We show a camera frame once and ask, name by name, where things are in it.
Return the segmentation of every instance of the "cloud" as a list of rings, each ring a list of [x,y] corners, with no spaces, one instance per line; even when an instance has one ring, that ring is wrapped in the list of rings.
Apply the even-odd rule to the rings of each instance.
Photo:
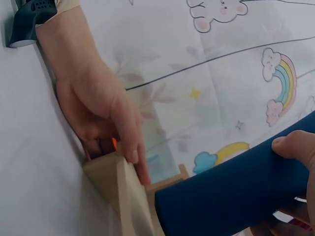
[[[281,54],[274,53],[271,48],[266,48],[262,54],[261,63],[263,65],[262,75],[265,81],[270,81],[276,72],[276,67],[280,64]]]
[[[267,103],[267,123],[272,127],[280,118],[280,113],[283,110],[282,102],[276,102],[274,99],[271,99]]]
[[[209,154],[206,151],[199,153],[195,157],[195,167],[193,169],[193,172],[195,174],[199,174],[214,167],[217,159],[218,156],[216,154]]]

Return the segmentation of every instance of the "cartoon bunny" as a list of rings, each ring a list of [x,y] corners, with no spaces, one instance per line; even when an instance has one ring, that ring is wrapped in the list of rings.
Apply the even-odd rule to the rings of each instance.
[[[228,23],[248,12],[247,6],[239,0],[187,0],[187,4],[194,26],[200,33],[209,32],[213,21]]]

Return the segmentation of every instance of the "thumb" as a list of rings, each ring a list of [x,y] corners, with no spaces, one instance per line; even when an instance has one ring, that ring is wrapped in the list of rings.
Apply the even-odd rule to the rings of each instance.
[[[272,142],[272,150],[284,158],[296,158],[310,171],[315,168],[315,134],[295,130]]]

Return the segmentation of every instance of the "yellow star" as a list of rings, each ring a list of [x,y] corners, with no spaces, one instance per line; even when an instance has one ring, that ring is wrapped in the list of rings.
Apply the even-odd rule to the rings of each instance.
[[[196,90],[195,88],[192,88],[191,93],[189,94],[189,97],[191,97],[197,101],[200,94],[201,94],[201,91]]]

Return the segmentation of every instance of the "rainbow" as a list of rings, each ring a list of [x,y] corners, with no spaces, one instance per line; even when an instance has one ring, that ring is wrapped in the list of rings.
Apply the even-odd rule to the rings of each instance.
[[[279,114],[279,117],[283,116],[292,106],[295,100],[295,91],[296,91],[296,73],[295,68],[286,55],[281,54],[281,61],[278,66],[275,67],[276,71],[273,74],[274,77],[277,77],[282,86],[282,91],[276,102],[281,102],[283,104],[283,109]]]

